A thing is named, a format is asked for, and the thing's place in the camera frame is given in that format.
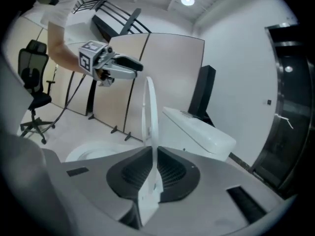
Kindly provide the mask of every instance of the beige partition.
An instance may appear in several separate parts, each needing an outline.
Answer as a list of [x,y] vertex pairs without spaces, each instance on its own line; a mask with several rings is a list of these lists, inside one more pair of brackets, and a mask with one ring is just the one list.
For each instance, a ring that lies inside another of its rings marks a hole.
[[[79,47],[81,47],[83,44],[84,43],[74,43],[69,44],[68,47],[75,55],[78,55]],[[56,83],[53,84],[51,92],[52,102],[55,105],[60,106],[62,108],[65,106],[65,100],[69,83],[71,82],[68,100],[74,94],[74,91],[78,87],[83,76],[82,73],[74,73],[71,80],[71,75],[72,71],[64,69],[63,67],[60,66],[58,67],[55,74]],[[86,76],[84,78],[71,103],[68,105],[68,109],[75,111],[79,114],[86,115],[87,103],[92,81],[93,79],[90,76]]]
[[145,78],[150,76],[157,95],[159,115],[163,107],[188,111],[199,69],[202,64],[204,41],[197,38],[151,33],[144,49],[133,87],[125,133],[142,139],[141,116]]
[[19,17],[11,26],[2,48],[14,71],[18,72],[20,50],[26,48],[32,39],[36,40],[41,31],[42,27],[24,17]]
[[[47,30],[43,29],[38,37],[38,41],[47,44]],[[49,58],[47,65],[45,67],[44,75],[43,75],[43,87],[44,92],[48,92],[48,83],[46,81],[52,81],[54,79],[54,73],[56,69],[56,63]]]
[[[116,53],[140,58],[148,33],[114,37],[110,41]],[[96,86],[93,113],[96,119],[123,131],[132,80],[116,79],[111,87]]]

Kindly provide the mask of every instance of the office chair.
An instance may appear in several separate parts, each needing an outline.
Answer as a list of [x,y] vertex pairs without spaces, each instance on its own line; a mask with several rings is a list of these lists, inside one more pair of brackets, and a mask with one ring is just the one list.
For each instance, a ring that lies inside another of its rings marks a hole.
[[34,128],[35,133],[40,134],[43,138],[41,140],[43,144],[46,144],[46,139],[42,131],[39,129],[39,126],[49,125],[53,122],[42,121],[40,118],[35,119],[35,109],[43,107],[51,102],[51,97],[49,96],[50,87],[51,84],[55,83],[53,81],[47,81],[49,84],[48,94],[43,92],[43,74],[49,59],[46,50],[46,44],[31,40],[27,47],[21,49],[19,52],[18,67],[18,73],[25,83],[25,89],[27,89],[34,98],[29,106],[29,110],[31,111],[31,121],[20,125],[22,131],[21,137],[24,137]]

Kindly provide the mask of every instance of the black mesh chair back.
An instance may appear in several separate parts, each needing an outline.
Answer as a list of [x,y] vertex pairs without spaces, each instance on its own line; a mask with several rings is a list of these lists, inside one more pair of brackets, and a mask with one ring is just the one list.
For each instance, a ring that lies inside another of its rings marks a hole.
[[43,92],[43,75],[49,59],[46,51],[46,44],[31,40],[19,52],[18,73],[25,83],[24,87],[31,94]]

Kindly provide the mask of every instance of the black cable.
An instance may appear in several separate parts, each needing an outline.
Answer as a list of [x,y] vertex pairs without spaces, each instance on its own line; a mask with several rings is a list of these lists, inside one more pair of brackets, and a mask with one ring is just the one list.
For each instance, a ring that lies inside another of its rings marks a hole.
[[77,90],[79,89],[80,85],[82,84],[82,82],[83,82],[85,76],[86,76],[86,75],[83,74],[82,79],[80,80],[79,85],[78,85],[77,88],[75,89],[75,91],[74,91],[72,97],[71,97],[71,98],[69,99],[69,101],[66,103],[66,105],[64,106],[62,112],[61,112],[60,115],[57,117],[57,119],[55,119],[55,121],[54,121],[52,124],[50,124],[47,128],[45,128],[44,130],[42,130],[42,133],[45,133],[48,129],[50,129],[53,125],[55,125],[55,124],[57,123],[57,121],[59,121],[59,119],[61,118],[61,116],[63,115],[63,113],[64,113],[65,110],[67,109],[67,107],[69,106],[71,100],[72,100],[73,97],[75,96],[75,94],[76,94]]

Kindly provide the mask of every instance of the toilet tank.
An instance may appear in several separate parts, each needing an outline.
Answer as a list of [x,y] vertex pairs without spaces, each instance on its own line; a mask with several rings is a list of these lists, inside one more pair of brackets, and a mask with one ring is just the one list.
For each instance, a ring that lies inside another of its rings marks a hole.
[[190,114],[164,107],[159,119],[160,146],[225,161],[236,141]]

